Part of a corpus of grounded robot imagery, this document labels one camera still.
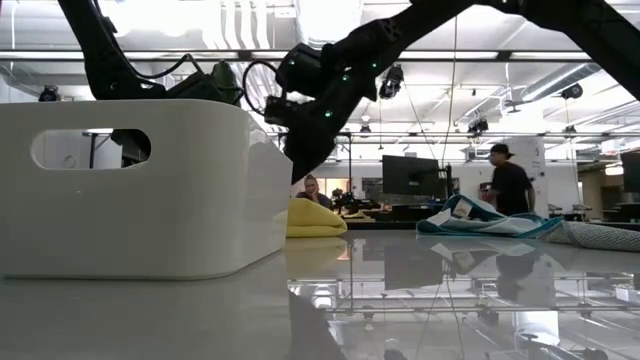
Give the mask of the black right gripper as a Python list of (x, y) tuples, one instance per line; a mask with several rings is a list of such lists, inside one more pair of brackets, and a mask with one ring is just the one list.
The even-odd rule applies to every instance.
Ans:
[(320, 166), (333, 152), (335, 138), (364, 97), (377, 98), (374, 77), (339, 77), (312, 101), (286, 105), (288, 127), (285, 152), (293, 162), (295, 184)]

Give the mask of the yellow microfiber towel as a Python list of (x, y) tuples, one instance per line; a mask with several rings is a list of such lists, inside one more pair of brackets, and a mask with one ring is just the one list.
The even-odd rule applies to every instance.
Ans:
[(288, 238), (335, 237), (348, 230), (346, 222), (330, 209), (303, 198), (292, 198), (287, 213)]

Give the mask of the white plastic bin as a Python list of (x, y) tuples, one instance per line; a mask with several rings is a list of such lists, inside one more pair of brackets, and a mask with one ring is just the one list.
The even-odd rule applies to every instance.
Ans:
[[(138, 129), (149, 158), (50, 170), (48, 130)], [(219, 102), (0, 104), (0, 275), (198, 279), (285, 242), (291, 161), (246, 111)]]

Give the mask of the light blue microfiber towel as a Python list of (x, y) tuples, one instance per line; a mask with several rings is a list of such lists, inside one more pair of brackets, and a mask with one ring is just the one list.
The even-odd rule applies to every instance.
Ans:
[(441, 210), (416, 223), (419, 235), (497, 236), (535, 239), (561, 225), (561, 218), (546, 219), (533, 213), (503, 215), (480, 199), (453, 195)]

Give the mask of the grey microfiber towel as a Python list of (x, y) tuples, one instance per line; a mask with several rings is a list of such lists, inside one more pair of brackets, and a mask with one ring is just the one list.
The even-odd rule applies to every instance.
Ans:
[(640, 232), (597, 224), (561, 221), (541, 234), (540, 241), (579, 248), (640, 253)]

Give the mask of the person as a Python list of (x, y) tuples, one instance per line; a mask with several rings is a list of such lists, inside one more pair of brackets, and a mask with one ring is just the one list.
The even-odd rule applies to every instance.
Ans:
[(325, 208), (331, 208), (331, 199), (319, 192), (319, 184), (313, 175), (309, 174), (305, 177), (304, 187), (305, 189), (303, 191), (296, 194), (296, 198), (304, 198)]
[(485, 200), (505, 216), (534, 213), (536, 198), (532, 182), (520, 165), (510, 161), (512, 156), (506, 144), (491, 147), (489, 161), (494, 170)]

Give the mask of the black flat monitor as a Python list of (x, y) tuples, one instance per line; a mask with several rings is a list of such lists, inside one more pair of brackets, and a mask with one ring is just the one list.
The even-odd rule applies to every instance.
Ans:
[(440, 177), (443, 172), (434, 159), (384, 155), (383, 192), (443, 198), (446, 194), (446, 180)]

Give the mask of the white box with arrow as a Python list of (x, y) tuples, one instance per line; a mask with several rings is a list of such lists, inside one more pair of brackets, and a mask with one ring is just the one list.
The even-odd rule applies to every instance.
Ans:
[(513, 163), (521, 166), (530, 179), (535, 192), (535, 213), (548, 216), (548, 188), (544, 141), (541, 137), (512, 137), (506, 140), (514, 154)]

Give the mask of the dark cabinet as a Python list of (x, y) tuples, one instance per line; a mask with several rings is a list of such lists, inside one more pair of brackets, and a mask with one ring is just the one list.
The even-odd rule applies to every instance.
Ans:
[(620, 155), (623, 168), (624, 191), (640, 193), (640, 152), (626, 152)]

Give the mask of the black table frame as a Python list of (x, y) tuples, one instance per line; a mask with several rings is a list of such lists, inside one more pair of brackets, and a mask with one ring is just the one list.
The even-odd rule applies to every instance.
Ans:
[[(414, 230), (416, 221), (397, 221), (397, 222), (347, 222), (349, 230)], [(622, 223), (622, 222), (601, 222), (601, 226), (619, 228), (640, 232), (640, 223)]]

